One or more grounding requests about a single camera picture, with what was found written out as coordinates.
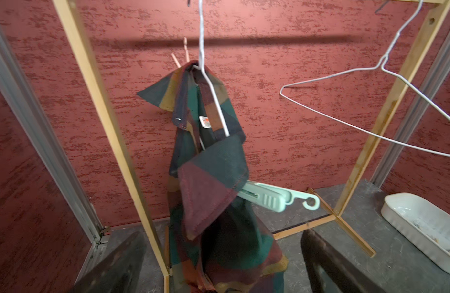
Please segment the mint green clothespin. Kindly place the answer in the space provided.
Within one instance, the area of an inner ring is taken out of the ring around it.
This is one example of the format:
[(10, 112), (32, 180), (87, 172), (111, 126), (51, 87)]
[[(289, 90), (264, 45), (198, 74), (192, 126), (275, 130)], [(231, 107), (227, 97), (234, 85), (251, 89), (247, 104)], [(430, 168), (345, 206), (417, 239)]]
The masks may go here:
[(303, 200), (303, 207), (309, 211), (316, 211), (320, 207), (320, 199), (314, 194), (255, 181), (248, 181), (238, 196), (273, 212), (285, 211), (287, 206), (293, 205), (295, 199)]

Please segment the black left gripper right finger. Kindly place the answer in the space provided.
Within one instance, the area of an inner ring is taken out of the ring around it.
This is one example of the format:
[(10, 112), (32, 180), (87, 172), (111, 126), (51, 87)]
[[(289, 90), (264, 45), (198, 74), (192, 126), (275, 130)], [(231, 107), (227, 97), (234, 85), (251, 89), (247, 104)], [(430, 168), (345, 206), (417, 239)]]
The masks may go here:
[(313, 230), (300, 240), (313, 293), (383, 293), (384, 289)]

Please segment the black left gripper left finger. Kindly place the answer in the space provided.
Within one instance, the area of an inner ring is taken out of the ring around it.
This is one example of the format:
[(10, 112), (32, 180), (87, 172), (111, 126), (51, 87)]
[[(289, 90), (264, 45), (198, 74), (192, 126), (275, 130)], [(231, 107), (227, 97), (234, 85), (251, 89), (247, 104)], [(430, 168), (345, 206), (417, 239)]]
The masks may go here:
[(68, 291), (134, 293), (137, 290), (145, 253), (145, 237), (135, 232)]

